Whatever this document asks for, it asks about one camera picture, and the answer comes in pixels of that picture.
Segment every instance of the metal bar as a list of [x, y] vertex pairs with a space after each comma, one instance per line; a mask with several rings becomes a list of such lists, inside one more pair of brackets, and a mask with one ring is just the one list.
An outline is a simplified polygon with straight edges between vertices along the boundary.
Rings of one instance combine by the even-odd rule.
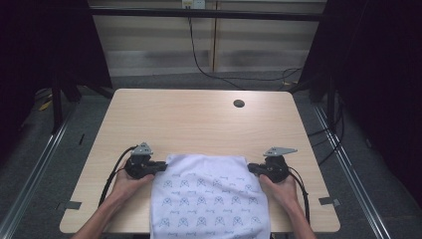
[[328, 92], [326, 94], [326, 114], [328, 128], [335, 133], [335, 120], [334, 120], [334, 105], [335, 105], [335, 86], [334, 79], [329, 76]]
[[52, 134], [55, 134], [63, 123], [62, 94], [61, 94], [61, 89], [60, 89], [58, 71], [54, 71], [52, 82], [53, 82], [52, 95], [53, 95], [53, 112], [54, 112], [54, 125], [53, 125]]
[[73, 107], [71, 108], [68, 116], [62, 123], [61, 127], [59, 127], [56, 134], [52, 134], [52, 136], [50, 137], [46, 147], [44, 148], [43, 153], [41, 154], [41, 156], [39, 157], [37, 161], [37, 164], [32, 170], [27, 181], [25, 182], [24, 187], [20, 191], [12, 207], [9, 209], [9, 211], [7, 212], [7, 215], [5, 216], [2, 223], [0, 224], [0, 238], [2, 239], [12, 238], [13, 234], [15, 233], [15, 230], [18, 227], [18, 224], [21, 221], [22, 216], [25, 213], [25, 210], [28, 207], [32, 199], [32, 196], [34, 195], [35, 190], [37, 189], [37, 186], [40, 183], [47, 169], [47, 166], [49, 165], [51, 161], [51, 158], [54, 152], [56, 151], [56, 148], [59, 145], [59, 142], [61, 141], [63, 134], [66, 131], [69, 119], [72, 117], [75, 109], [76, 109], [76, 104], [73, 104]]
[[284, 13], [284, 12], [249, 12], [206, 9], [167, 9], [167, 8], [123, 8], [123, 7], [90, 7], [83, 8], [53, 8], [44, 10], [54, 12], [66, 11], [75, 14], [92, 14], [101, 16], [144, 16], [144, 17], [187, 17], [187, 18], [225, 18], [225, 19], [255, 19], [255, 20], [285, 20], [319, 22], [327, 20], [328, 16], [318, 13]]
[[[320, 105], [315, 106], [316, 115], [319, 119], [320, 124], [323, 128], [328, 128], [328, 124], [326, 122], [326, 115]], [[338, 145], [336, 150], [337, 160], [340, 163], [341, 168], [344, 171], [344, 174], [350, 183], [350, 186], [356, 196], [360, 206], [362, 207], [363, 213], [366, 216], [370, 226], [372, 227], [375, 236], [380, 239], [388, 238], [390, 239], [391, 236], [388, 233], [388, 230], [378, 212], [372, 200], [370, 199], [369, 195], [367, 194], [365, 188], [363, 187], [360, 178], [358, 177], [356, 171], [351, 164], [350, 159], [348, 158], [344, 148], [342, 147], [341, 143], [339, 143], [339, 139], [336, 134], [331, 133], [330, 130], [326, 131], [326, 136], [329, 139], [329, 142], [333, 149], [335, 146]]]

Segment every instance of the electrical outlet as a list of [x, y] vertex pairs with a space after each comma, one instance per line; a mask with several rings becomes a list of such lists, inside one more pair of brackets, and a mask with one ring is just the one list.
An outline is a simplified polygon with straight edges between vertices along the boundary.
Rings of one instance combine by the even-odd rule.
[[193, 9], [205, 9], [205, 0], [193, 0]]
[[193, 9], [193, 0], [182, 0], [183, 9]]

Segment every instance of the black tape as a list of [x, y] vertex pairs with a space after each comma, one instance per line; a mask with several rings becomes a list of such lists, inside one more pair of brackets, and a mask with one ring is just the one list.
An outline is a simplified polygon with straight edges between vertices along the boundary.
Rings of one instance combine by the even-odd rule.
[[82, 202], [68, 201], [61, 202], [57, 205], [56, 210], [66, 211], [66, 209], [79, 210]]
[[320, 205], [332, 204], [332, 198], [330, 197], [322, 197], [322, 198], [319, 198], [318, 200], [319, 200]]

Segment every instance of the black curtain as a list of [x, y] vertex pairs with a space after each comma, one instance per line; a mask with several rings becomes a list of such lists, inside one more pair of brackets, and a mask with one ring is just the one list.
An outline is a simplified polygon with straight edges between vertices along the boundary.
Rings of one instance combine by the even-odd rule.
[[[344, 18], [319, 25], [301, 81], [329, 71], [347, 109], [422, 205], [422, 3], [328, 1], [326, 11]], [[311, 85], [320, 99], [327, 77]]]
[[88, 8], [86, 0], [0, 3], [0, 155], [18, 137], [36, 92], [53, 76], [69, 86], [111, 88], [106, 59], [91, 15], [58, 8]]

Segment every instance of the forearm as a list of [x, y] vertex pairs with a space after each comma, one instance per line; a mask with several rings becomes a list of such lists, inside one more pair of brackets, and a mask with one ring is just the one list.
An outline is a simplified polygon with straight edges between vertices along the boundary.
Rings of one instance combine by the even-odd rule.
[[110, 195], [72, 238], [100, 238], [109, 221], [121, 205], [122, 201], [120, 198]]
[[295, 237], [298, 239], [314, 239], [316, 238], [313, 230], [311, 229], [301, 206], [297, 202], [292, 202], [285, 207], [292, 222], [295, 232]]

